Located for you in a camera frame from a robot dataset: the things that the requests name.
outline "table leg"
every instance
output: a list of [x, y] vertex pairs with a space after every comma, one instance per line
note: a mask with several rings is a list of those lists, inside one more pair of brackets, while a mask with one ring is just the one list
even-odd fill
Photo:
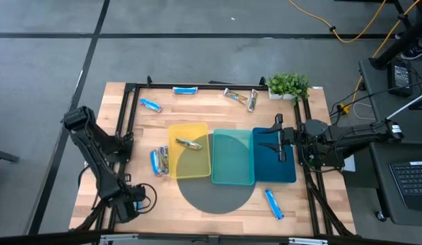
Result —
[[376, 215], [376, 217], [377, 217], [378, 220], [384, 222], [389, 217], [389, 212], [388, 212], [387, 204], [385, 202], [385, 198], [383, 197], [382, 190], [380, 190], [379, 188], [377, 188], [376, 189], [376, 192], [377, 192], [377, 197], [379, 199], [380, 211], [375, 212], [375, 215]]

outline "black floor stripe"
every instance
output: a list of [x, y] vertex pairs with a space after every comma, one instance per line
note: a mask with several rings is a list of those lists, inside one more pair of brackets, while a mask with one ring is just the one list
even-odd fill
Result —
[[0, 38], [92, 38], [93, 33], [0, 33]]
[[[99, 20], [97, 21], [97, 26], [95, 28], [95, 32], [93, 38], [91, 40], [90, 46], [88, 47], [87, 55], [84, 60], [84, 64], [82, 66], [80, 77], [78, 78], [78, 83], [76, 84], [76, 89], [74, 95], [71, 98], [71, 102], [69, 105], [69, 111], [74, 110], [78, 107], [78, 102], [81, 98], [82, 90], [84, 89], [84, 84], [87, 78], [88, 70], [90, 69], [90, 64], [93, 59], [93, 55], [95, 53], [96, 45], [97, 45], [97, 35], [100, 34], [102, 29], [102, 24], [105, 20], [108, 6], [110, 4], [110, 0], [105, 0], [103, 2], [101, 14], [99, 15]], [[54, 147], [54, 152], [51, 155], [48, 170], [45, 174], [44, 181], [42, 183], [41, 192], [37, 196], [34, 208], [33, 208], [33, 219], [31, 220], [31, 224], [29, 225], [28, 234], [35, 235], [39, 233], [40, 226], [43, 221], [44, 213], [46, 211], [46, 207], [48, 206], [49, 197], [52, 192], [52, 188], [54, 187], [55, 178], [58, 173], [61, 159], [63, 158], [64, 150], [67, 143], [68, 134], [65, 130], [61, 129], [59, 138], [56, 142]]]
[[[97, 26], [95, 33], [0, 33], [0, 38], [273, 38], [273, 39], [336, 39], [332, 33], [102, 33]], [[341, 34], [343, 39], [353, 39], [358, 34]], [[363, 34], [360, 39], [384, 39], [387, 34]]]
[[[358, 34], [341, 34], [343, 39], [353, 39]], [[363, 34], [360, 39], [385, 39], [387, 34]], [[272, 38], [272, 39], [336, 39], [326, 34], [285, 33], [102, 33], [99, 38]]]

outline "wooden tabletop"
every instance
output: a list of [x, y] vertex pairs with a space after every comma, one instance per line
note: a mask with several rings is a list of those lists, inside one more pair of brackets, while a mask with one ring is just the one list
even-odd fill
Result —
[[[108, 82], [97, 117], [97, 124], [108, 134], [115, 132], [118, 112], [125, 83]], [[236, 91], [249, 96], [250, 91]], [[312, 117], [330, 124], [325, 95], [322, 88], [309, 91]], [[177, 181], [169, 176], [155, 177], [150, 165], [150, 151], [168, 143], [167, 128], [184, 123], [208, 124], [214, 129], [253, 129], [271, 127], [277, 113], [282, 113], [284, 127], [295, 127], [293, 106], [287, 100], [270, 100], [266, 91], [260, 91], [255, 111], [223, 95], [219, 90], [199, 90], [196, 95], [174, 95], [171, 89], [141, 88], [139, 98], [147, 98], [163, 106], [157, 114], [142, 106], [137, 107], [134, 120], [134, 147], [126, 173], [132, 184], [141, 182], [153, 185], [158, 202], [153, 211], [140, 215], [125, 224], [116, 224], [116, 231], [149, 233], [200, 233], [222, 235], [312, 235], [306, 184], [302, 167], [296, 157], [297, 182], [293, 184], [258, 182], [248, 201], [239, 209], [226, 214], [208, 214], [193, 207], [178, 188]], [[300, 107], [302, 120], [304, 110]], [[125, 116], [123, 132], [128, 116]], [[347, 229], [355, 232], [353, 217], [340, 173], [323, 174], [327, 201]], [[280, 209], [285, 214], [277, 221], [265, 198], [264, 190], [272, 189]], [[151, 199], [153, 194], [147, 192]], [[95, 178], [91, 171], [83, 174], [76, 198], [70, 227], [77, 227], [90, 214], [96, 194]], [[317, 204], [320, 228], [325, 233], [321, 208]], [[105, 213], [104, 227], [108, 226], [109, 212]]]

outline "computer keyboard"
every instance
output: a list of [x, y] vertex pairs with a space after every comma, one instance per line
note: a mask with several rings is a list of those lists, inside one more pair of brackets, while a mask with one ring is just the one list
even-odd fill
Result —
[[422, 162], [393, 163], [390, 167], [402, 195], [422, 195]]

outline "gray floor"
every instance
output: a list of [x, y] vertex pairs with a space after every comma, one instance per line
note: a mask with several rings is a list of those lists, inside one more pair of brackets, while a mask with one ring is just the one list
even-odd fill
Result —
[[[294, 0], [336, 25], [358, 33], [379, 4]], [[0, 0], [0, 32], [92, 33], [102, 0]], [[387, 33], [396, 22], [386, 5], [368, 33]], [[111, 1], [102, 33], [328, 33], [327, 27], [287, 1]], [[90, 39], [0, 39], [0, 149], [20, 155], [0, 161], [0, 236], [25, 232], [31, 208], [69, 105]], [[334, 39], [100, 39], [80, 100], [97, 111], [106, 82], [257, 84], [276, 71], [307, 74], [325, 89], [327, 103], [353, 92], [358, 60], [380, 40], [341, 44]], [[358, 115], [372, 116], [358, 107]], [[367, 123], [352, 113], [340, 125]], [[41, 232], [65, 231], [73, 210], [83, 158], [66, 145]], [[375, 192], [349, 189], [358, 234], [422, 244], [422, 227], [378, 222]], [[143, 242], [162, 244], [158, 241]], [[187, 244], [190, 242], [173, 242]]]

